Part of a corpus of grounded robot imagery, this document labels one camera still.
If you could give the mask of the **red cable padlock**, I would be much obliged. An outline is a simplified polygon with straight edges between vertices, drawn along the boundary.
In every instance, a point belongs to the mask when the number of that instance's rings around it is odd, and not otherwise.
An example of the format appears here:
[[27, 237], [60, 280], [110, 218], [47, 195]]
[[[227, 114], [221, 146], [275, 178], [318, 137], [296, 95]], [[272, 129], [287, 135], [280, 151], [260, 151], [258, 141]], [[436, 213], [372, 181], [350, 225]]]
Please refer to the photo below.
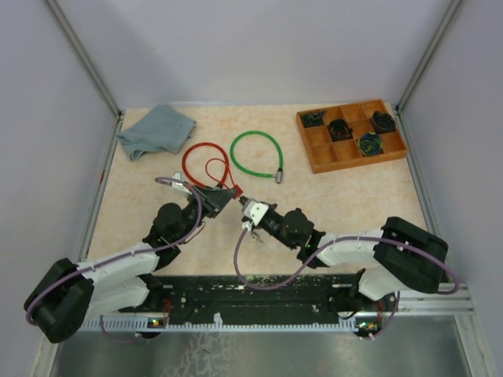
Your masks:
[[[218, 162], [218, 163], [221, 163], [223, 165], [223, 171], [222, 171], [222, 177], [217, 179], [211, 172], [210, 172], [210, 169], [209, 169], [209, 165], [213, 162]], [[233, 198], [234, 199], [238, 199], [242, 196], [243, 194], [243, 190], [241, 189], [241, 187], [234, 181], [233, 179], [233, 174], [229, 168], [229, 164], [224, 160], [224, 159], [220, 159], [220, 158], [211, 158], [209, 159], [205, 165], [204, 165], [204, 171], [206, 173], [206, 175], [214, 182], [216, 182], [217, 184], [221, 185], [222, 187], [224, 187], [225, 189], [233, 189], [235, 191], [234, 193], [234, 196]], [[230, 179], [230, 184], [231, 184], [231, 187], [229, 187], [227, 184], [226, 184], [226, 181], [227, 181], [227, 178]]]

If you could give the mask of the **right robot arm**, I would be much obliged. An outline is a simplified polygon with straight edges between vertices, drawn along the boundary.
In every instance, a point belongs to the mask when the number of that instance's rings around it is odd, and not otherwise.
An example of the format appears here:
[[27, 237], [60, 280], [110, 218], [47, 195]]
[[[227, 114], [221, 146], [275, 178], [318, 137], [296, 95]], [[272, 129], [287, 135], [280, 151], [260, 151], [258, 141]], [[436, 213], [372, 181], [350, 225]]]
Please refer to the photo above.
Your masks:
[[288, 249], [296, 250], [303, 268], [368, 264], [351, 291], [352, 304], [362, 311], [401, 290], [436, 294], [449, 274], [447, 243], [403, 218], [389, 217], [377, 229], [341, 235], [316, 230], [299, 208], [279, 214], [273, 203], [247, 196], [239, 201], [243, 232], [262, 230]]

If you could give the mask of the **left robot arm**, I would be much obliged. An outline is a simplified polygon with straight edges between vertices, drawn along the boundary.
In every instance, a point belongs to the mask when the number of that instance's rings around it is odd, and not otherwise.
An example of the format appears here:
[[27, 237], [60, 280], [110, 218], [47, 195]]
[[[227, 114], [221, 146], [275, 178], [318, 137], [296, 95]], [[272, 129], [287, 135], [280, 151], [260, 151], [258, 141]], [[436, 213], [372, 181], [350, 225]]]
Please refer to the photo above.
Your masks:
[[110, 312], [159, 309], [163, 292], [152, 282], [152, 273], [171, 264], [204, 220], [218, 216], [238, 196], [237, 188], [193, 186], [185, 207], [162, 205], [149, 234], [125, 251], [91, 262], [54, 262], [24, 303], [27, 322], [57, 344], [85, 321]]

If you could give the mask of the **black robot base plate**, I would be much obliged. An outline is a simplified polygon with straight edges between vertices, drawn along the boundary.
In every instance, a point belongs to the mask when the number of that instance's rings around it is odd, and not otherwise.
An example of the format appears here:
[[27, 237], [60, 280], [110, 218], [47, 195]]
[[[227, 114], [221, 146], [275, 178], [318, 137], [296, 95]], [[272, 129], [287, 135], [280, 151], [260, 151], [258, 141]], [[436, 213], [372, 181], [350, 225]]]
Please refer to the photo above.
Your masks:
[[283, 275], [154, 276], [145, 303], [125, 313], [167, 314], [170, 324], [211, 324], [219, 314], [225, 325], [336, 324], [358, 314], [380, 317], [395, 306], [395, 296], [374, 302], [357, 292], [355, 274], [307, 274], [285, 287], [272, 286]]

